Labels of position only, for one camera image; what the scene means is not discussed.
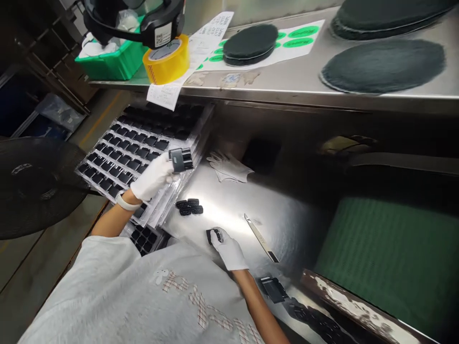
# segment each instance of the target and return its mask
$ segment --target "blade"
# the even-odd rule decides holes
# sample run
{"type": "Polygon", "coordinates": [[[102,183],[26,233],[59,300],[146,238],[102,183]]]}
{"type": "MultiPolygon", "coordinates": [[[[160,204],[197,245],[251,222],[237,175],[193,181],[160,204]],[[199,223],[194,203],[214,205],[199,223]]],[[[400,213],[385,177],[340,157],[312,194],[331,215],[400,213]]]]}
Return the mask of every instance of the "blade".
{"type": "Polygon", "coordinates": [[[252,223],[252,221],[247,217],[246,214],[244,214],[244,217],[247,221],[247,223],[249,224],[252,232],[255,234],[255,236],[257,237],[258,239],[258,242],[260,243],[260,245],[263,247],[264,251],[267,253],[267,255],[269,256],[269,258],[274,262],[274,263],[279,263],[279,259],[277,259],[276,255],[274,254],[274,252],[269,248],[268,244],[266,243],[266,240],[264,240],[262,234],[258,231],[257,227],[255,227],[255,225],[252,223]]]}

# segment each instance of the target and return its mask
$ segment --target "green conveyor belt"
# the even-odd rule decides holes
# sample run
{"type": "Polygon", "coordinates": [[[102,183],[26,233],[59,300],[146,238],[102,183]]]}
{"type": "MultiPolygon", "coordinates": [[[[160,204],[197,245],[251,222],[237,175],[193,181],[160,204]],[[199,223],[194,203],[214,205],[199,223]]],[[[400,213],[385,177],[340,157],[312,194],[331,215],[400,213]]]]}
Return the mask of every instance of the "green conveyor belt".
{"type": "Polygon", "coordinates": [[[458,267],[459,219],[344,198],[316,272],[436,339],[456,318],[458,267]]]}

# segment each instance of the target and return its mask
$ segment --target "stacked trays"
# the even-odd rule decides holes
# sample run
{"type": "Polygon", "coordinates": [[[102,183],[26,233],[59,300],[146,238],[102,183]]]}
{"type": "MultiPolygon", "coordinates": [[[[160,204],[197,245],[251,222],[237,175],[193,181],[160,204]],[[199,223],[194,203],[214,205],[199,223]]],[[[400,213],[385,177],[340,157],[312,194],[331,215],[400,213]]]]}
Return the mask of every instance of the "stacked trays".
{"type": "MultiPolygon", "coordinates": [[[[213,105],[183,104],[174,112],[160,107],[152,109],[151,105],[129,106],[113,121],[76,172],[114,203],[117,193],[127,190],[164,151],[190,148],[197,166],[210,131],[206,123],[212,114],[213,105]]],[[[177,182],[165,186],[150,202],[142,204],[133,220],[143,227],[147,223],[155,227],[192,172],[180,174],[177,182]]]]}

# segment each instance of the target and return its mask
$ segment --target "black fan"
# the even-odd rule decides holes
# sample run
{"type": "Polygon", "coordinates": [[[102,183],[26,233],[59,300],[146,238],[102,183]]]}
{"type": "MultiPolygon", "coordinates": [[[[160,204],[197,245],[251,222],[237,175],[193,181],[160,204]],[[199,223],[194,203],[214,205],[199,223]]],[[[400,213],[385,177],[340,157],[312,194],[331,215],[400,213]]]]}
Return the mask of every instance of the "black fan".
{"type": "Polygon", "coordinates": [[[85,155],[72,143],[49,138],[0,141],[0,239],[46,229],[93,193],[75,173],[85,155]]]}

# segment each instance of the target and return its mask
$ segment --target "white glove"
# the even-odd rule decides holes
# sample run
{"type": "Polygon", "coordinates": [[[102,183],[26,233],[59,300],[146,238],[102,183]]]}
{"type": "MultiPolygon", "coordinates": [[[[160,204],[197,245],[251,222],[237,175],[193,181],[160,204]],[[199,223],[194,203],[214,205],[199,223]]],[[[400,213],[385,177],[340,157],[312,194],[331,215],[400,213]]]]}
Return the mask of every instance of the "white glove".
{"type": "Polygon", "coordinates": [[[245,166],[231,154],[223,154],[220,151],[211,152],[207,161],[210,162],[210,166],[214,170],[243,183],[247,182],[247,175],[253,172],[253,170],[245,166]]]}
{"type": "Polygon", "coordinates": [[[131,183],[134,196],[142,201],[149,201],[166,183],[178,180],[178,174],[172,174],[174,166],[169,160],[169,152],[164,152],[154,159],[145,171],[131,183]]]}
{"type": "Polygon", "coordinates": [[[220,257],[223,263],[225,263],[226,269],[228,271],[248,270],[249,266],[245,262],[239,243],[220,227],[215,227],[215,229],[220,232],[222,242],[219,242],[219,238],[214,231],[210,232],[210,241],[217,252],[220,253],[220,257]]]}

